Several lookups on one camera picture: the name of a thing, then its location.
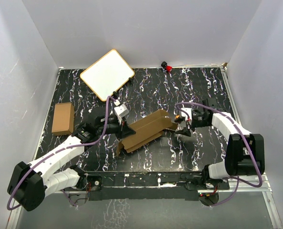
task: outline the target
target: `gray wall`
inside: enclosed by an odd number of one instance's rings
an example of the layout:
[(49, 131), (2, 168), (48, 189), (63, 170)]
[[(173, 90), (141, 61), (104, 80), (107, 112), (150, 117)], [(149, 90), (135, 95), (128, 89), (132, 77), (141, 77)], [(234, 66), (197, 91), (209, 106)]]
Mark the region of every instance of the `gray wall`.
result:
[(13, 168), (32, 160), (57, 71), (21, 0), (0, 0), (0, 228)]
[(132, 67), (228, 62), (261, 0), (23, 0), (58, 66), (111, 49)]
[(243, 125), (264, 136), (266, 173), (283, 223), (283, 0), (261, 3), (228, 76)]

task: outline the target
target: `cardboard box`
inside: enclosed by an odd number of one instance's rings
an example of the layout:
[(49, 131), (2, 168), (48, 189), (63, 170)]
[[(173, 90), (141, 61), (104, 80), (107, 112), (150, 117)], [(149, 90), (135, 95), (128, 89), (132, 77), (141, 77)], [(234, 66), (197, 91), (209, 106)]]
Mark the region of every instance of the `cardboard box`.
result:
[(123, 148), (130, 153), (142, 147), (144, 144), (162, 136), (164, 129), (174, 131), (178, 125), (171, 121), (167, 111), (157, 110), (129, 126), (136, 131), (136, 134), (131, 135), (118, 143), (116, 150), (117, 155), (119, 155)]
[(55, 104), (51, 132), (56, 136), (73, 133), (74, 113), (74, 106), (71, 103)]

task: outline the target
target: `black tabletop with white veins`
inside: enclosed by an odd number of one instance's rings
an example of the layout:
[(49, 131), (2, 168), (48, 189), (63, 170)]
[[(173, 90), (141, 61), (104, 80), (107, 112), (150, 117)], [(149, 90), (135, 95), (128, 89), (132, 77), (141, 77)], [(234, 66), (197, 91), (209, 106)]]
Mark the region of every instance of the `black tabletop with white veins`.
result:
[[(218, 104), (232, 112), (231, 103), (220, 68), (174, 68), (171, 73), (161, 68), (137, 68), (131, 83), (118, 92), (130, 113), (128, 123), (164, 109), (174, 119), (177, 102), (202, 102), (217, 98)], [(92, 109), (105, 106), (95, 93), (80, 79), (82, 69), (60, 70), (48, 117), (41, 137), (37, 158), (48, 153), (67, 136), (51, 133), (54, 105), (71, 102), (75, 107), (74, 125), (87, 118)], [(74, 158), (62, 169), (77, 164), (86, 171), (201, 171), (207, 164), (220, 162), (225, 156), (226, 141), (214, 127), (196, 129), (191, 137), (165, 131), (163, 136), (132, 153), (122, 151), (116, 156), (118, 141), (106, 135), (96, 146)]]

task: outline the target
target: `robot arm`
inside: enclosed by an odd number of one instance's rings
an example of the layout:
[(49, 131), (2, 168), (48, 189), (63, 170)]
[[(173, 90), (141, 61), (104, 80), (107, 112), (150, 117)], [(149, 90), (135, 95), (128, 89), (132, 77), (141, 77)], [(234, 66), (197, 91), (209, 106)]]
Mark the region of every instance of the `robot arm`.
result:
[(206, 165), (203, 170), (204, 180), (222, 179), (237, 175), (256, 175), (256, 169), (246, 150), (243, 139), (237, 128), (244, 135), (253, 153), (261, 174), (264, 173), (264, 140), (259, 134), (252, 134), (237, 123), (230, 113), (218, 108), (216, 99), (203, 100), (203, 105), (220, 111), (215, 113), (204, 108), (203, 111), (182, 108), (181, 114), (176, 116), (175, 122), (185, 121), (186, 127), (176, 131), (176, 134), (191, 136), (191, 131), (197, 127), (214, 126), (228, 139), (225, 160)]
[[(114, 108), (114, 114), (108, 117), (104, 134), (115, 134), (118, 139), (135, 134), (136, 132), (126, 123), (125, 115), (128, 114), (128, 109), (118, 101), (116, 105), (118, 106)], [(87, 122), (81, 124), (71, 136), (45, 156), (28, 164), (20, 162), (15, 166), (7, 192), (11, 195), (29, 172), (13, 195), (27, 211), (34, 210), (46, 196), (58, 190), (66, 187), (84, 187), (86, 176), (77, 166), (71, 166), (56, 174), (55, 172), (82, 154), (88, 143), (94, 142), (102, 135), (105, 122), (102, 111), (102, 108), (95, 109)]]

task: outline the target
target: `red knob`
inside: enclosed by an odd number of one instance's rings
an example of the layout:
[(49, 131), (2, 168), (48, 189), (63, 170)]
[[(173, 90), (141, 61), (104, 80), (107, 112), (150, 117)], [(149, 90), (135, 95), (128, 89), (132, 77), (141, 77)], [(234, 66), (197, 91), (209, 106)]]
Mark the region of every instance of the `red knob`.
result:
[(170, 73), (172, 71), (172, 67), (167, 65), (166, 70)]

